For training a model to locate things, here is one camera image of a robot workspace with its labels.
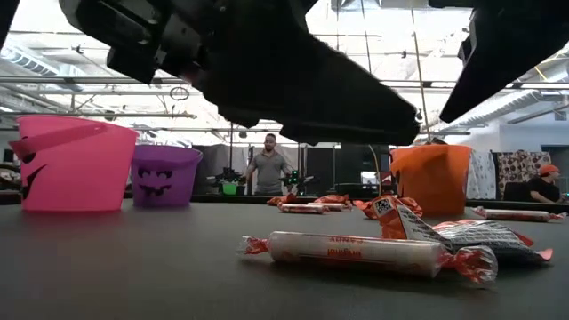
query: orange cap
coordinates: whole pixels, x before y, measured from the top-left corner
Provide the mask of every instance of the orange cap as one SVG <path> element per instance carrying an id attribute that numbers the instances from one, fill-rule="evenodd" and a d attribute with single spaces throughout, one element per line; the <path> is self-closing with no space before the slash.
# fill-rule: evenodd
<path id="1" fill-rule="evenodd" d="M 540 168 L 540 175 L 550 172 L 559 172 L 559 168 L 553 164 L 546 164 Z"/>

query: green bucket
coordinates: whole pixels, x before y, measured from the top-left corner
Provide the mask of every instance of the green bucket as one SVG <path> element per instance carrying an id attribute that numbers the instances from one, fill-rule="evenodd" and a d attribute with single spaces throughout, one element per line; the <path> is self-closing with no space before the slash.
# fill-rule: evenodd
<path id="1" fill-rule="evenodd" d="M 223 184 L 223 195 L 234 196 L 237 194 L 237 184 L 235 183 L 224 183 Z"/>

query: white wall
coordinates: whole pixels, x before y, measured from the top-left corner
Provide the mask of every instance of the white wall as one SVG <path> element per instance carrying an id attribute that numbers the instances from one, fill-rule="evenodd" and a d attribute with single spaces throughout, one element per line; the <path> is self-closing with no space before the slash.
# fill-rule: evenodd
<path id="1" fill-rule="evenodd" d="M 469 136 L 446 136 L 445 142 L 468 146 L 478 151 L 501 151 L 500 131 L 499 123 L 490 123 L 485 128 L 470 129 Z"/>
<path id="2" fill-rule="evenodd" d="M 8 142 L 18 140 L 19 138 L 20 136 L 17 132 L 0 132 L 0 151 L 4 152 L 4 149 L 10 148 Z"/>
<path id="3" fill-rule="evenodd" d="M 504 124 L 471 129 L 469 136 L 448 136 L 445 142 L 469 146 L 479 151 L 541 151 L 541 146 L 569 146 L 569 122 L 552 124 Z"/>

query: candy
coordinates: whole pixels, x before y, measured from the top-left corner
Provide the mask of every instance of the candy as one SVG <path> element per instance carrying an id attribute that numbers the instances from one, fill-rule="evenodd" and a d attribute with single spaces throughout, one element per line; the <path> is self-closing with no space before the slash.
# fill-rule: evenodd
<path id="1" fill-rule="evenodd" d="M 357 209 L 361 210 L 368 219 L 377 220 L 377 216 L 375 215 L 375 211 L 372 208 L 372 203 L 376 200 L 379 200 L 381 197 L 376 197 L 372 201 L 363 202 L 360 200 L 355 200 L 354 205 Z M 398 198 L 399 201 L 406 205 L 407 208 L 411 209 L 413 213 L 415 213 L 418 217 L 423 215 L 423 210 L 421 207 L 415 202 L 415 200 L 409 197 Z"/>
<path id="2" fill-rule="evenodd" d="M 309 203 L 309 205 L 323 206 L 333 212 L 351 212 L 352 204 L 326 204 L 326 203 Z"/>
<path id="3" fill-rule="evenodd" d="M 319 197 L 314 202 L 317 204 L 348 204 L 349 199 L 348 195 L 327 195 Z"/>
<path id="4" fill-rule="evenodd" d="M 488 220 L 517 220 L 517 221 L 537 221 L 549 222 L 550 220 L 562 220 L 567 213 L 549 213 L 525 210 L 497 210 L 485 209 L 481 206 L 473 209 L 474 213 Z"/>
<path id="5" fill-rule="evenodd" d="M 373 202 L 384 239 L 436 241 L 451 252 L 472 245 L 490 247 L 498 260 L 518 263 L 542 263 L 551 260 L 551 249 L 535 252 L 533 241 L 491 220 L 460 220 L 431 227 L 392 196 Z"/>
<path id="6" fill-rule="evenodd" d="M 278 209 L 285 213 L 315 213 L 322 214 L 328 212 L 327 207 L 322 205 L 310 205 L 310 204 L 279 204 Z"/>
<path id="7" fill-rule="evenodd" d="M 294 201 L 296 201 L 296 196 L 290 193 L 286 196 L 274 196 L 267 201 L 267 204 L 277 206 L 279 204 L 289 204 Z"/>
<path id="8" fill-rule="evenodd" d="M 465 247 L 452 255 L 442 244 L 425 241 L 276 231 L 268 239 L 244 236 L 239 251 L 268 252 L 274 261 L 369 267 L 428 277 L 441 268 L 453 268 L 478 284 L 493 282 L 498 272 L 496 257 L 486 246 Z"/>

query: wrapped candy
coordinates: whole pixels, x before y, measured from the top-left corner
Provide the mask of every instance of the wrapped candy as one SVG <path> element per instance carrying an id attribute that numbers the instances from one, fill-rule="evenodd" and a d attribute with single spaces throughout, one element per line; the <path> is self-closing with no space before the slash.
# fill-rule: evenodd
<path id="1" fill-rule="evenodd" d="M 354 205 L 356 206 L 357 209 L 361 210 L 365 216 L 368 219 L 371 220 L 377 220 L 377 216 L 375 215 L 375 211 L 372 208 L 372 203 L 378 199 L 380 199 L 381 197 L 376 197 L 375 199 L 373 199 L 372 201 L 368 201 L 368 202 L 363 202 L 360 200 L 354 200 Z M 398 198 L 399 201 L 401 201 L 402 204 L 406 205 L 407 208 L 411 209 L 411 211 L 413 211 L 413 213 L 415 213 L 415 215 L 417 215 L 417 217 L 420 217 L 423 215 L 423 210 L 421 209 L 421 207 L 415 202 L 415 200 L 409 198 L 409 197 L 403 197 L 403 198 Z"/>
<path id="2" fill-rule="evenodd" d="M 309 205 L 322 206 L 331 212 L 351 212 L 352 204 L 326 204 L 326 203 L 309 203 Z"/>
<path id="3" fill-rule="evenodd" d="M 393 196 L 380 197 L 373 202 L 372 208 L 381 225 L 381 237 L 385 239 L 436 241 L 451 253 L 463 247 L 486 245 L 498 260 L 518 263 L 542 263 L 551 260 L 553 254 L 551 249 L 531 250 L 531 239 L 496 221 L 460 220 L 431 227 Z"/>
<path id="4" fill-rule="evenodd" d="M 349 204 L 348 195 L 327 195 L 321 196 L 314 201 L 317 204 Z"/>
<path id="5" fill-rule="evenodd" d="M 296 196 L 290 193 L 286 196 L 274 196 L 267 201 L 267 204 L 277 206 L 279 204 L 289 204 L 294 201 L 296 201 Z"/>
<path id="6" fill-rule="evenodd" d="M 516 220 L 516 221 L 536 221 L 549 222 L 550 220 L 562 220 L 567 213 L 549 213 L 527 210 L 497 210 L 485 209 L 481 206 L 473 209 L 474 213 L 487 220 Z"/>
<path id="7" fill-rule="evenodd" d="M 493 282 L 498 272 L 496 257 L 486 246 L 464 247 L 452 255 L 442 244 L 425 241 L 276 231 L 267 239 L 244 236 L 239 251 L 268 252 L 275 261 L 347 264 L 429 277 L 453 268 L 478 284 Z"/>
<path id="8" fill-rule="evenodd" d="M 327 207 L 322 205 L 310 205 L 310 204 L 279 204 L 278 209 L 284 213 L 314 213 L 323 214 L 324 212 L 329 212 Z"/>

